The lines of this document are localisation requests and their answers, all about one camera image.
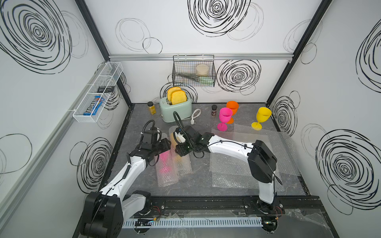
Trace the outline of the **orange wine glass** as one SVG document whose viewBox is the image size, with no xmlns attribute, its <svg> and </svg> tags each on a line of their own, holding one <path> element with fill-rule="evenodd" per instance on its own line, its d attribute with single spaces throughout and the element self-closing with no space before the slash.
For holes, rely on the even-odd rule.
<svg viewBox="0 0 381 238">
<path fill-rule="evenodd" d="M 237 111 L 239 109 L 239 104 L 236 101 L 229 101 L 229 102 L 227 102 L 226 107 L 232 111 L 232 117 L 227 122 L 227 124 L 233 124 L 234 123 L 233 116 L 237 113 Z"/>
</svg>

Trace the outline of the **yellow wine glass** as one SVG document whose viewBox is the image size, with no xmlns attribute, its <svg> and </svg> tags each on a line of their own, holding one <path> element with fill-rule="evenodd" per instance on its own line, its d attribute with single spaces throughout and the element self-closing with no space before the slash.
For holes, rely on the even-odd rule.
<svg viewBox="0 0 381 238">
<path fill-rule="evenodd" d="M 260 107 L 256 115 L 257 121 L 253 122 L 251 127 L 256 131 L 260 131 L 263 128 L 262 123 L 266 122 L 271 117 L 271 115 L 272 111 L 269 108 Z"/>
</svg>

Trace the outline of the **bubble wrap of orange glass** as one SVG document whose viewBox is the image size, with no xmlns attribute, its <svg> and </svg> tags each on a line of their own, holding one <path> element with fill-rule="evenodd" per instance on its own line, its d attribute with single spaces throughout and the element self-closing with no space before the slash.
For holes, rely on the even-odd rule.
<svg viewBox="0 0 381 238">
<path fill-rule="evenodd" d="M 235 157 L 211 153 L 209 171 L 213 187 L 259 190 L 259 182 L 252 176 L 249 164 Z"/>
</svg>

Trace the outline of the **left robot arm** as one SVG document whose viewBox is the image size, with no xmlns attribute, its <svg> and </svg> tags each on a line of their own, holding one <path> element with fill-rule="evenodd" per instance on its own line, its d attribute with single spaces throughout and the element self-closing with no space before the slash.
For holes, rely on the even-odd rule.
<svg viewBox="0 0 381 238">
<path fill-rule="evenodd" d="M 79 233 L 87 238 L 116 238 L 123 223 L 147 208 L 150 193 L 135 191 L 126 194 L 151 161 L 171 149 L 171 142 L 162 138 L 155 126 L 144 129 L 136 148 L 127 154 L 127 163 L 99 192 L 91 192 L 85 199 L 79 222 Z"/>
</svg>

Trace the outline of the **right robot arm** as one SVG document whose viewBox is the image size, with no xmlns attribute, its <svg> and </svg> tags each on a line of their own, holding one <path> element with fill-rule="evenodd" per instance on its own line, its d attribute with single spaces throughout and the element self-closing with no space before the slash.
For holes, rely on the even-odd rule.
<svg viewBox="0 0 381 238">
<path fill-rule="evenodd" d="M 182 157 L 191 152 L 202 155 L 207 152 L 247 162 L 253 178 L 259 183 L 259 204 L 274 207 L 277 158 L 263 141 L 256 140 L 252 144 L 238 142 L 209 132 L 200 134 L 191 126 L 176 128 L 173 137 L 177 143 L 175 152 Z"/>
</svg>

